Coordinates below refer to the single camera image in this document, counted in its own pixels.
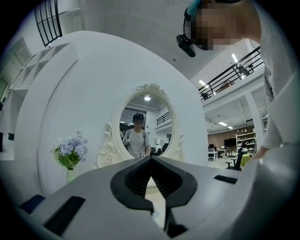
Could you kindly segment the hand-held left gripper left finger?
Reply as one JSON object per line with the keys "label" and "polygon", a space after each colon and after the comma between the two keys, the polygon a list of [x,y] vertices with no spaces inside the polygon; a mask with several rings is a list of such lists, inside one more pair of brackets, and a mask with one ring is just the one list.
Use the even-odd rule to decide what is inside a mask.
{"label": "hand-held left gripper left finger", "polygon": [[[42,240],[163,240],[164,232],[147,210],[133,210],[112,194],[113,175],[136,163],[137,158],[86,172],[43,200],[29,215],[18,215]],[[63,233],[57,235],[46,226],[49,219],[67,204],[70,197],[84,202]]]}

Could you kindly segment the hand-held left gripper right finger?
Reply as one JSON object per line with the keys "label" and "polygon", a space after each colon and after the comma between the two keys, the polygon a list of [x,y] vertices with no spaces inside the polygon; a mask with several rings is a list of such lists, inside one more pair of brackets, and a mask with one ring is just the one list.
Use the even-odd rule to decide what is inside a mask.
{"label": "hand-held left gripper right finger", "polygon": [[197,180],[184,206],[171,208],[178,240],[286,240],[295,233],[296,150],[270,150],[242,171],[170,161]]}

